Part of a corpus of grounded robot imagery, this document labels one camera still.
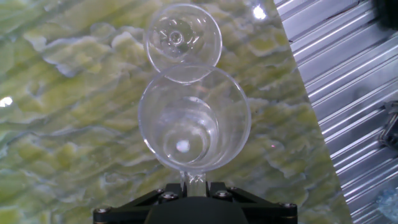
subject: screw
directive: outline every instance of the screw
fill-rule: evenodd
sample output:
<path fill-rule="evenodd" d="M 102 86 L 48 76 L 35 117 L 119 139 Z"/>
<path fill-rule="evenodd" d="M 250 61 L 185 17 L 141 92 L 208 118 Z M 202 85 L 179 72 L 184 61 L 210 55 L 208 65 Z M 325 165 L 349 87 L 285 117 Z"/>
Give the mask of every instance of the screw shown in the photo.
<path fill-rule="evenodd" d="M 178 195 L 176 195 L 173 192 L 166 192 L 162 194 L 162 198 L 167 199 L 167 200 L 172 200 L 178 198 Z"/>
<path fill-rule="evenodd" d="M 219 190 L 216 192 L 216 195 L 219 197 L 228 197 L 229 193 L 226 190 Z"/>
<path fill-rule="evenodd" d="M 107 213 L 112 209 L 112 207 L 108 207 L 108 208 L 96 208 L 94 210 L 95 213 Z"/>
<path fill-rule="evenodd" d="M 294 204 L 294 203 L 282 203 L 282 202 L 279 202 L 278 204 L 279 204 L 280 206 L 284 207 L 284 208 L 294 208 L 294 207 L 297 207 L 297 205 Z"/>

